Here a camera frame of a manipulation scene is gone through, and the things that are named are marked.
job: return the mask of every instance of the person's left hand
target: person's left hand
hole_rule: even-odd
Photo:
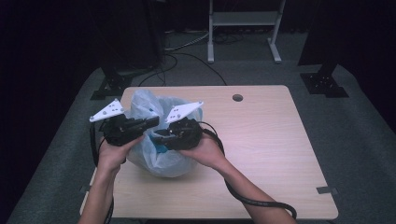
[[[108,171],[118,171],[120,166],[125,162],[125,158],[134,145],[142,141],[144,135],[136,138],[135,140],[120,146],[110,145],[104,137],[101,138],[102,145],[99,148],[99,163],[98,167],[104,168]]]

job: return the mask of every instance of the dark background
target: dark background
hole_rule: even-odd
[[[206,28],[208,1],[186,2],[164,5],[164,30]],[[103,35],[109,33],[98,30],[98,24],[106,21],[92,18],[95,10],[105,13],[105,1],[94,3],[0,3],[0,222],[7,220],[23,194],[83,82],[100,62],[119,57],[108,45],[117,41],[104,42]],[[225,11],[277,8],[277,1],[215,3],[216,10]],[[339,63],[356,77],[395,130],[395,16],[396,5],[390,0],[289,1],[281,32],[309,31],[301,65],[322,63],[335,50]]]

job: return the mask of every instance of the gray carpet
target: gray carpet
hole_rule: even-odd
[[[279,34],[276,45],[283,60],[281,64],[273,62],[267,36],[244,35],[241,41],[231,45],[215,45],[215,63],[211,67],[228,85],[285,85],[290,89],[322,172],[329,186],[338,190],[333,196],[339,210],[335,223],[396,223],[395,134],[361,91],[356,78],[342,66],[337,66],[333,77],[349,98],[308,93],[300,73],[317,72],[318,66],[297,66],[306,34]],[[167,46],[175,47],[196,37],[171,34]],[[189,53],[206,62],[205,43],[177,52]],[[171,55],[177,58],[176,67],[165,75],[149,78],[142,86],[224,85],[214,71],[196,58]],[[174,62],[174,58],[165,56],[163,70]],[[137,86],[150,74],[135,78],[131,86]],[[90,101],[103,78],[101,69],[97,69],[81,88],[9,223],[78,221],[84,198],[79,188],[89,184],[94,169],[89,117],[114,98]],[[114,218],[113,223],[138,222]],[[326,221],[299,220],[299,223]]]

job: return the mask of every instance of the hand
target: hand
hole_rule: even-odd
[[[197,147],[180,150],[182,155],[190,157],[202,165],[217,169],[220,164],[227,161],[217,142],[208,134],[203,133]]]
[[[120,146],[115,147],[110,145],[104,137],[101,138],[102,145],[99,148],[99,164],[98,167],[105,168],[108,171],[118,171],[120,165],[124,163],[125,158],[134,145],[142,141],[144,135],[135,140]]]

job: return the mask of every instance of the cable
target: cable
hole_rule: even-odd
[[[195,58],[196,60],[200,61],[201,63],[203,63],[204,65],[206,65],[208,68],[210,68],[210,70],[212,70],[214,73],[216,73],[216,74],[219,76],[219,78],[221,78],[222,82],[224,83],[224,86],[228,86],[228,85],[227,85],[227,82],[224,80],[224,78],[221,76],[221,74],[220,74],[218,71],[216,71],[215,69],[213,69],[209,64],[207,64],[206,62],[204,62],[202,59],[200,59],[200,58],[198,58],[198,57],[196,57],[196,56],[194,56],[194,55],[192,55],[192,54],[188,54],[188,53],[172,53],[172,54],[187,55],[187,56],[190,56],[190,57]]]
[[[203,122],[203,121],[198,121],[198,123],[206,124],[207,126],[209,126],[213,130],[213,132],[215,133],[216,136],[218,135],[218,133],[216,132],[215,128],[212,125],[210,125],[210,124],[208,124],[206,122]]]
[[[102,146],[102,144],[105,142],[105,138],[100,142],[99,148],[96,148],[96,130],[95,130],[95,122],[91,124],[90,128],[90,137],[91,137],[91,150],[92,150],[92,158],[93,158],[93,163],[95,164],[95,167],[98,166],[99,162],[99,149]],[[114,197],[111,200],[111,205],[108,208],[108,212],[106,215],[105,219],[105,224],[110,223],[111,218],[113,216],[113,210],[114,210]]]
[[[164,74],[165,74],[165,72],[167,72],[167,71],[173,69],[174,67],[176,67],[176,65],[177,65],[177,58],[174,57],[174,56],[172,56],[172,55],[169,55],[169,54],[165,54],[165,56],[169,56],[169,57],[173,58],[173,59],[175,60],[175,63],[174,63],[170,68],[167,68],[167,69],[165,69],[165,70],[163,70],[163,69],[161,68],[161,70],[162,70],[161,72],[156,72],[156,73],[151,74],[150,76],[146,77],[145,79],[143,79],[143,80],[139,83],[139,85],[137,85],[138,87],[141,87],[142,84],[143,84],[146,80],[148,80],[149,78],[154,77],[154,76],[157,76],[157,75],[160,74],[160,73],[164,73]]]
[[[208,129],[204,129],[203,132],[208,134],[208,135],[210,135],[211,137],[213,137],[216,140],[216,142],[219,145],[219,148],[220,148],[221,152],[225,155],[224,146],[221,143],[221,140],[219,139],[219,137],[215,133],[212,133],[211,131],[209,131]],[[291,216],[294,219],[297,218],[296,210],[289,204],[279,203],[279,202],[261,202],[261,201],[256,201],[256,200],[251,200],[251,199],[245,198],[245,197],[241,196],[240,194],[238,194],[233,189],[233,187],[231,187],[231,185],[227,182],[227,180],[224,179],[224,182],[225,182],[225,185],[226,185],[228,191],[230,191],[230,193],[235,197],[235,199],[240,201],[241,203],[246,203],[246,204],[250,204],[250,205],[253,205],[253,206],[259,206],[259,207],[277,207],[277,208],[287,209],[287,210],[289,210],[291,212]]]
[[[209,35],[209,32],[206,32],[206,34],[204,34],[203,36],[198,37],[198,38],[192,40],[192,41],[189,42],[189,43],[186,43],[186,44],[184,44],[184,45],[181,45],[181,46],[178,46],[178,47],[175,47],[175,48],[165,49],[165,51],[173,51],[173,50],[177,50],[177,49],[183,49],[183,48],[185,48],[185,47],[187,47],[187,46],[190,46],[190,45],[193,45],[193,44],[195,44],[195,43],[198,43],[199,41],[205,39],[208,35]]]
[[[241,38],[238,39],[238,37],[236,37],[234,35],[222,35],[222,34],[219,34],[219,35],[215,36],[215,39],[214,39],[213,42],[215,42],[218,45],[231,45],[231,44],[234,44],[236,42],[239,42],[239,41],[242,41],[242,40],[245,39],[243,35],[240,35],[240,36],[241,36]]]
[[[161,71],[163,72],[163,86],[166,86],[166,74],[165,74],[165,72],[163,71],[163,67],[162,66],[160,66],[160,69],[161,69]]]

